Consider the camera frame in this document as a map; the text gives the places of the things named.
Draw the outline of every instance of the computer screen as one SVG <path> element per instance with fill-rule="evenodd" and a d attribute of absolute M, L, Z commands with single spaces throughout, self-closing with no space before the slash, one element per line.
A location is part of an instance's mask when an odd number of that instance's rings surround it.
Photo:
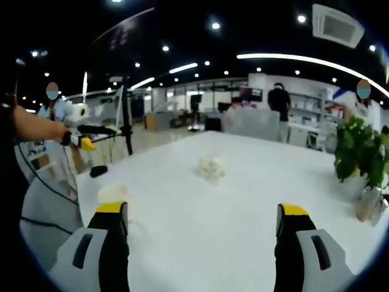
<path fill-rule="evenodd" d="M 248 102 L 262 102 L 262 89 L 241 87 L 240 97 Z"/>
<path fill-rule="evenodd" d="M 227 111 L 231 106 L 231 103 L 227 102 L 218 102 L 218 111 L 220 113 L 223 113 L 224 111 Z"/>
<path fill-rule="evenodd" d="M 195 94 L 190 97 L 190 103 L 201 103 L 202 94 Z"/>

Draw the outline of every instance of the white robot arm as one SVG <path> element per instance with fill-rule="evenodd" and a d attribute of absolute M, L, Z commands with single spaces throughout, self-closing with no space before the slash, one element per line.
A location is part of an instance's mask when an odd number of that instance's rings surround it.
<path fill-rule="evenodd" d="M 69 127 L 69 132 L 65 134 L 62 145 L 73 143 L 82 150 L 93 151 L 95 147 L 86 134 L 116 134 L 110 128 L 85 125 L 88 117 L 87 104 L 66 102 L 63 122 Z"/>

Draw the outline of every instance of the led light strip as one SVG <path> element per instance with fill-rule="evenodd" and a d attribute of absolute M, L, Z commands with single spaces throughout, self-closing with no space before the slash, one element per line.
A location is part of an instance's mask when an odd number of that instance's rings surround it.
<path fill-rule="evenodd" d="M 349 73 L 355 77 L 365 79 L 371 85 L 373 85 L 375 88 L 377 88 L 380 92 L 382 92 L 387 97 L 389 97 L 389 92 L 387 90 L 385 90 L 385 88 L 383 88 L 378 83 L 372 81 L 372 79 L 362 75 L 361 73 L 358 73 L 357 71 L 349 69 L 347 67 L 341 66 L 339 64 L 331 63 L 328 61 L 324 61 L 321 59 L 298 56 L 298 55 L 288 55 L 288 54 L 244 54 L 244 55 L 237 55 L 236 57 L 238 59 L 287 59 L 287 60 L 304 61 L 304 62 L 315 63 L 315 64 L 319 64 L 319 65 L 324 65 L 327 67 L 331 67 L 331 68 L 338 69 L 338 70 L 341 70 L 343 72 Z"/>
<path fill-rule="evenodd" d="M 139 82 L 139 83 L 137 83 L 137 84 L 135 84 L 135 85 L 132 85 L 132 87 L 130 88 L 130 90 L 137 89 L 137 88 L 139 88 L 139 87 L 141 87 L 141 86 L 143 86 L 143 85 L 145 85 L 145 84 L 147 84 L 147 83 L 153 82 L 154 80 L 155 80 L 154 77 L 148 78 L 148 79 L 146 79 L 146 80 L 144 80 L 144 81 L 141 81 L 141 82 Z"/>
<path fill-rule="evenodd" d="M 195 68 L 197 66 L 198 66 L 197 63 L 192 63 L 192 64 L 188 64 L 188 65 L 185 65 L 185 66 L 181 66 L 181 67 L 169 70 L 169 73 L 170 74 L 174 74 L 174 73 L 177 73 L 177 72 L 180 72 L 180 71 L 183 71 L 183 70 L 187 70 L 187 69 L 190 69 L 190 68 Z"/>

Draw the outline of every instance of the man in black shirt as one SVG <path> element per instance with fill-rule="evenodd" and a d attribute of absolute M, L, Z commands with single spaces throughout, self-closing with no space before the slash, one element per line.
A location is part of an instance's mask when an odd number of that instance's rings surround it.
<path fill-rule="evenodd" d="M 280 113 L 280 129 L 278 132 L 278 141 L 286 143 L 288 133 L 288 117 L 287 113 L 291 107 L 291 97 L 284 88 L 282 83 L 274 84 L 274 89 L 269 91 L 267 102 L 272 111 Z"/>

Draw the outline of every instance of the green plant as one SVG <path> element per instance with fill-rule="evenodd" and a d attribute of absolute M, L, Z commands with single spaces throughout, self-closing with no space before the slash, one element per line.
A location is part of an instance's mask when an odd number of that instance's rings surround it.
<path fill-rule="evenodd" d="M 367 175 L 368 187 L 380 186 L 385 167 L 382 143 L 383 136 L 358 117 L 339 126 L 335 151 L 338 179 L 343 182 L 359 170 L 360 176 Z"/>

